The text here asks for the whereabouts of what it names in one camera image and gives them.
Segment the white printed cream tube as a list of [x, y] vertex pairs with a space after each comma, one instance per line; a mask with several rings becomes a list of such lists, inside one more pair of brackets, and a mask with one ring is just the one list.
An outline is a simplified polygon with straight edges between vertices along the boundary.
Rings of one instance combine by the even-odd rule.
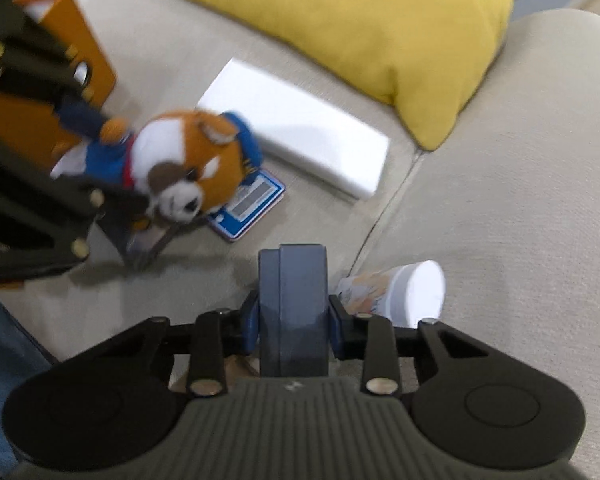
[[424, 318], [440, 318], [445, 276], [434, 260], [343, 278], [335, 295], [350, 315], [388, 318], [396, 327], [416, 328]]

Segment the grey box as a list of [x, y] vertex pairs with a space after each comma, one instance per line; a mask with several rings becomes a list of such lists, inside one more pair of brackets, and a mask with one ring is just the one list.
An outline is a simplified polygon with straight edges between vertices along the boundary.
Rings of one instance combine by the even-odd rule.
[[283, 244], [259, 254], [260, 374], [328, 374], [327, 252]]

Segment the blue plush hang tag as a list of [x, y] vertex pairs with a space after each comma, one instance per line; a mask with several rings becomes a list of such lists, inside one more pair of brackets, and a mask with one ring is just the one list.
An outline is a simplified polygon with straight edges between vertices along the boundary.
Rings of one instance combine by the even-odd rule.
[[252, 229], [286, 192], [282, 181], [261, 169], [253, 180], [241, 185], [234, 197], [209, 216], [209, 226], [224, 240], [234, 243]]

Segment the yellow cushion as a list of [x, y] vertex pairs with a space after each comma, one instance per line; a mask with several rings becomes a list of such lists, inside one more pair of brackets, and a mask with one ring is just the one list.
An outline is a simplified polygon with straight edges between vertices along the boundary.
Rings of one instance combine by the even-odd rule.
[[440, 148], [501, 47], [514, 0], [192, 0], [302, 52], [391, 105]]

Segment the red panda plush toy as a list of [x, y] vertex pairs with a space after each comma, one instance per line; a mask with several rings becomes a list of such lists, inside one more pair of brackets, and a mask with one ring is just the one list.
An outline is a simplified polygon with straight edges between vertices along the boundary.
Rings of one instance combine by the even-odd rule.
[[148, 214], [176, 223], [218, 212], [263, 162], [249, 125], [230, 112], [174, 110], [138, 130], [78, 104], [61, 107], [58, 117], [81, 142], [61, 156], [52, 177], [120, 185], [148, 199]]

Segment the orange storage box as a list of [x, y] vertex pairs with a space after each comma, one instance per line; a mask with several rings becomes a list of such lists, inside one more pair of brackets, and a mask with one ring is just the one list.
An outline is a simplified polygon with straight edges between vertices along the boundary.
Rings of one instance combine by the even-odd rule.
[[0, 0], [0, 142], [43, 170], [79, 143], [66, 99], [100, 107], [117, 76], [76, 0]]

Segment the white rectangular case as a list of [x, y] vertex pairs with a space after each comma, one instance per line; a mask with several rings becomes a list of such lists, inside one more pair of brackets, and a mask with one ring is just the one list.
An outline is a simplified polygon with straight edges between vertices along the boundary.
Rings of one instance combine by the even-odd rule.
[[388, 136], [290, 82], [231, 58], [198, 105], [237, 114], [263, 151], [358, 200], [378, 190]]

